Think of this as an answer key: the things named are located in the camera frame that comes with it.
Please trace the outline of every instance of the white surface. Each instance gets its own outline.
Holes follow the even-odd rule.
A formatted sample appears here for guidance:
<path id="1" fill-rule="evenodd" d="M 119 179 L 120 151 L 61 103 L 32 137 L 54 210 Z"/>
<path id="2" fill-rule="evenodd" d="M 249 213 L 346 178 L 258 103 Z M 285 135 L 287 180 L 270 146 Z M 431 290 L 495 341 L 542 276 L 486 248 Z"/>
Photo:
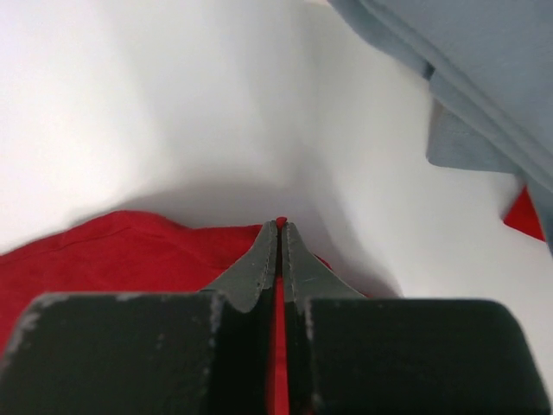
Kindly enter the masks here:
<path id="1" fill-rule="evenodd" d="M 329 8 L 140 3 L 0 3 L 0 250 L 115 208 L 288 215 L 365 291 L 505 303 L 553 385 L 550 255 L 500 220 L 512 177 L 426 162 L 423 80 Z"/>

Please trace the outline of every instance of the red fabric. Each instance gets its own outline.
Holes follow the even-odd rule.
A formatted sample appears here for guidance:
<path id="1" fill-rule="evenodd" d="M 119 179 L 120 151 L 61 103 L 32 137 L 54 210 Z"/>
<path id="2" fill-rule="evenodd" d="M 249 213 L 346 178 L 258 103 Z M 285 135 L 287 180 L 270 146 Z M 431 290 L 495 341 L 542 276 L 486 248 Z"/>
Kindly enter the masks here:
<path id="1" fill-rule="evenodd" d="M 190 229 L 115 212 L 0 257 L 0 350 L 46 291 L 197 291 L 250 249 L 260 225 Z"/>
<path id="2" fill-rule="evenodd" d="M 534 205 L 532 205 L 532 200 L 530 199 L 530 195 L 528 195 L 528 189 L 526 187 L 523 188 L 517 200 L 512 205 L 503 223 L 533 238 L 545 240 L 536 210 L 534 209 Z"/>
<path id="3" fill-rule="evenodd" d="M 278 264 L 283 262 L 280 251 L 280 232 L 286 218 L 278 218 L 279 232 Z M 269 370 L 267 372 L 267 411 L 270 415 L 289 415 L 288 365 L 286 361 L 286 329 L 284 326 L 284 286 L 283 276 L 276 275 L 273 318 L 270 333 Z"/>

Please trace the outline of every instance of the gray cloth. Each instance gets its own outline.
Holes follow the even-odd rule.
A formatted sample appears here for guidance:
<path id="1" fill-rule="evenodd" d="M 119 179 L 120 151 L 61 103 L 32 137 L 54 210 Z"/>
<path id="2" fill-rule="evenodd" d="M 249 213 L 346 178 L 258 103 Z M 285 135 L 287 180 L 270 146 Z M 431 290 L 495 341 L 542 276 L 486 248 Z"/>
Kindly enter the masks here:
<path id="1" fill-rule="evenodd" d="M 527 177 L 542 225 L 549 223 L 553 1 L 330 3 L 363 39 L 429 79 L 446 110 L 432 131 L 428 159 Z"/>

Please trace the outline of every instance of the blue-gray fabric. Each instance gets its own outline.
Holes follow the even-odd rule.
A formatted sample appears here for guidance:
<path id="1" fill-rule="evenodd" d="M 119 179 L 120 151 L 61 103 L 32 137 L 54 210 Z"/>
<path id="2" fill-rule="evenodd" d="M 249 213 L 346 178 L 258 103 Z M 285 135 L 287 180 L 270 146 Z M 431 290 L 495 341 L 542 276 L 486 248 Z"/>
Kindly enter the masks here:
<path id="1" fill-rule="evenodd" d="M 429 80 L 445 107 L 430 162 L 526 177 L 551 242 L 553 1 L 330 3 L 365 41 Z"/>

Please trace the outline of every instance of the red cloth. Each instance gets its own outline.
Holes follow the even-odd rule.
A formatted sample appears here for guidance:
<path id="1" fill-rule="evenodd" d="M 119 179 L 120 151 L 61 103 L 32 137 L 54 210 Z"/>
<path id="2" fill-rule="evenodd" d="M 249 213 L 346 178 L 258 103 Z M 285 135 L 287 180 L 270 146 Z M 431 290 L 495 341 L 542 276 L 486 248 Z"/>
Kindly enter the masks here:
<path id="1" fill-rule="evenodd" d="M 512 205 L 503 223 L 533 238 L 545 240 L 536 210 L 534 209 L 534 205 L 532 205 L 532 200 L 530 199 L 526 187 L 523 188 L 517 200 Z"/>
<path id="2" fill-rule="evenodd" d="M 190 229 L 115 212 L 0 257 L 0 350 L 47 291 L 197 291 L 250 249 L 260 225 Z"/>

